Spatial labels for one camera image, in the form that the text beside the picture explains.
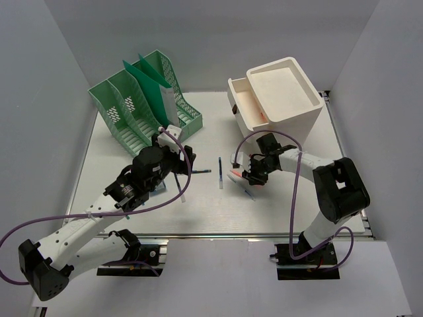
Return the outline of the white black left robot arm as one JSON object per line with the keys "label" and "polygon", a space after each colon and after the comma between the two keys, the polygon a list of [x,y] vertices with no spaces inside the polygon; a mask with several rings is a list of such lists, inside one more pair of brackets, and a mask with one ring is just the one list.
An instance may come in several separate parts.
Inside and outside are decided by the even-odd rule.
{"label": "white black left robot arm", "polygon": [[185,155],[157,143],[143,148],[81,217],[19,246],[20,270],[41,301],[54,298],[72,279],[100,265],[142,263],[141,243],[128,229],[112,230],[96,243],[92,239],[145,203],[170,173],[191,172],[196,154],[188,145],[183,151]]}

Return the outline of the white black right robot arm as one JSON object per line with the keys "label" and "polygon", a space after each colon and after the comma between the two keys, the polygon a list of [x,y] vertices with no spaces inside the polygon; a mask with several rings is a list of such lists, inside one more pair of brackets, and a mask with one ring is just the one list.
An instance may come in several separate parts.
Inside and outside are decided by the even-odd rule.
{"label": "white black right robot arm", "polygon": [[[243,169],[242,177],[251,186],[265,185],[275,171],[294,173],[288,252],[295,262],[314,263],[322,256],[322,248],[346,229],[346,222],[370,205],[370,195],[352,159],[316,157],[306,153],[297,140],[282,146],[276,140],[277,131],[261,129],[257,134],[259,153],[244,155],[236,151],[232,165]],[[314,184],[319,212],[295,243],[293,226],[300,178]]]}

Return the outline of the green file folder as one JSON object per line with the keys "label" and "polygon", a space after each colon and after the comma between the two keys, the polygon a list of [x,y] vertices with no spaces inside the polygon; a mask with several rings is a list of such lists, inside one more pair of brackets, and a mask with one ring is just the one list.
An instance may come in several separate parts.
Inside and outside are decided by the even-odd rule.
{"label": "green file folder", "polygon": [[136,65],[122,62],[136,79],[156,120],[165,127],[180,127],[173,86],[141,55]]}

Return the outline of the orange highlighter pen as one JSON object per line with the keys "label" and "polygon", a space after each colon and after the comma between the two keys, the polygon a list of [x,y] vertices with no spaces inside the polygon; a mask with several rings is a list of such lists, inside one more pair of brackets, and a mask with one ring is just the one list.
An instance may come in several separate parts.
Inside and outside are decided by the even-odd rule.
{"label": "orange highlighter pen", "polygon": [[242,176],[242,174],[240,172],[237,172],[235,170],[231,170],[231,173],[234,174],[234,175],[236,175],[239,178],[243,178],[243,176]]}

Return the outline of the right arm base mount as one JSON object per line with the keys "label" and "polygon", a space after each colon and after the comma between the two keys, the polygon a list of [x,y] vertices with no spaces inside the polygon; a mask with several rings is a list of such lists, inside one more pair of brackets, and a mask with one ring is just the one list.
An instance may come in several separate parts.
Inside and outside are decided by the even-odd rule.
{"label": "right arm base mount", "polygon": [[275,252],[269,258],[276,264],[280,281],[340,279],[338,268],[331,269],[338,263],[332,243],[298,260],[290,256],[289,244],[276,244]]}

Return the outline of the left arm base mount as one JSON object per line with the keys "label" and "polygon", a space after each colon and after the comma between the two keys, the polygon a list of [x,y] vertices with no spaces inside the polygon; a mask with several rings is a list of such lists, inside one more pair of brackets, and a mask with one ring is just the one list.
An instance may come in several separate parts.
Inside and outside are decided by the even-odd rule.
{"label": "left arm base mount", "polygon": [[159,277],[164,268],[164,246],[140,242],[128,229],[112,230],[108,237],[119,238],[126,248],[123,257],[113,265],[97,268],[97,276],[108,277]]}

